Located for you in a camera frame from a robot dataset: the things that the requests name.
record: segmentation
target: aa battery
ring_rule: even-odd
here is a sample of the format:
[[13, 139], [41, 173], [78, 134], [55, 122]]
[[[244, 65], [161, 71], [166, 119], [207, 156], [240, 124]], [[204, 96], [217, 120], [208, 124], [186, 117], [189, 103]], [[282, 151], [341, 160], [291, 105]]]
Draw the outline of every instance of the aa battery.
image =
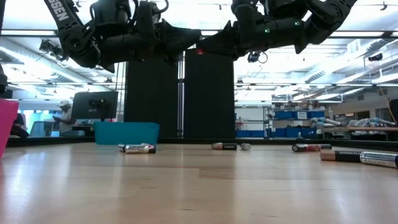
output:
[[237, 150], [236, 144], [230, 143], [214, 143], [211, 145], [211, 148], [214, 150]]
[[248, 143], [243, 143], [243, 144], [241, 144], [241, 149], [242, 149], [242, 150], [249, 151], [250, 148], [251, 148], [251, 145], [248, 144]]
[[118, 148], [121, 152], [126, 154], [152, 154], [156, 153], [156, 146], [141, 144], [141, 145], [123, 145], [119, 144]]
[[329, 144], [296, 144], [292, 146], [294, 152], [318, 152], [321, 149], [331, 149]]
[[322, 161], [361, 162], [361, 153], [355, 151], [321, 150]]
[[397, 154], [362, 152], [360, 157], [363, 164], [398, 168]]

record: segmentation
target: computer monitor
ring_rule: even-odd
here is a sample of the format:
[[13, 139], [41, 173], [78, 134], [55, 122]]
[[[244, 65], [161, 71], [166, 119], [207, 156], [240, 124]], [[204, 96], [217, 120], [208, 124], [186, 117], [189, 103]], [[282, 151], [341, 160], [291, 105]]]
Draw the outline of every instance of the computer monitor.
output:
[[119, 92], [81, 92], [73, 99], [73, 119], [101, 119], [116, 117], [116, 107]]

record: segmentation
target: blue storage bin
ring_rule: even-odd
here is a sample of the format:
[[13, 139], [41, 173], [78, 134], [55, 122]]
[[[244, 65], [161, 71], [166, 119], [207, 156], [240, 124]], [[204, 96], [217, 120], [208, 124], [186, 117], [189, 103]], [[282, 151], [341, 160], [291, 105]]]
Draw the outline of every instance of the blue storage bin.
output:
[[324, 111], [311, 111], [309, 112], [310, 118], [323, 118], [325, 117]]
[[272, 128], [267, 129], [267, 134], [269, 138], [284, 138], [285, 128], [275, 128], [275, 132], [272, 132]]
[[299, 132], [301, 128], [286, 128], [286, 137], [287, 138], [297, 138], [299, 136]]
[[263, 130], [260, 131], [251, 131], [251, 137], [253, 138], [264, 138], [266, 134]]
[[310, 133], [311, 133], [312, 131], [314, 132], [314, 134], [317, 133], [317, 129], [316, 129], [316, 128], [302, 128], [302, 129], [301, 129], [301, 136], [302, 136], [302, 137], [308, 136], [308, 135], [310, 135]]
[[293, 112], [291, 111], [277, 111], [275, 112], [276, 119], [290, 119], [293, 118]]
[[237, 130], [236, 131], [236, 137], [238, 138], [250, 138], [251, 137], [251, 132], [248, 130]]
[[141, 122], [96, 122], [94, 123], [95, 143], [117, 144], [157, 144], [159, 125]]

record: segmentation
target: pink object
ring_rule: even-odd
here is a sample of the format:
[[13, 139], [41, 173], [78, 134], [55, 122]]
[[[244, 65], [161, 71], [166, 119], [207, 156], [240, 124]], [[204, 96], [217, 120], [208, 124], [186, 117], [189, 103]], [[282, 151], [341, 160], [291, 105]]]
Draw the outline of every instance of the pink object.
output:
[[0, 99], [0, 159], [6, 150], [12, 124], [17, 119], [18, 102]]

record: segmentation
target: black robotic arm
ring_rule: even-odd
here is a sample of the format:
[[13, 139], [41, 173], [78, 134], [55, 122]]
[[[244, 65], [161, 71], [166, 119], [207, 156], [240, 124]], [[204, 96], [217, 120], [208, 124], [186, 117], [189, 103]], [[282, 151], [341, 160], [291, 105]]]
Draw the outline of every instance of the black robotic arm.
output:
[[82, 67], [97, 65], [114, 72], [114, 63], [158, 57], [177, 62], [178, 54], [197, 43], [200, 30], [171, 26], [154, 2], [98, 0], [90, 7], [92, 20], [82, 24], [72, 0], [44, 0], [58, 27], [63, 51]]
[[[248, 52], [294, 45], [299, 54], [308, 44], [320, 44], [337, 30], [357, 0], [233, 0], [237, 18], [197, 47], [205, 52], [230, 56], [233, 60]], [[264, 15], [256, 4], [264, 5]], [[310, 11], [312, 16], [303, 21]]]

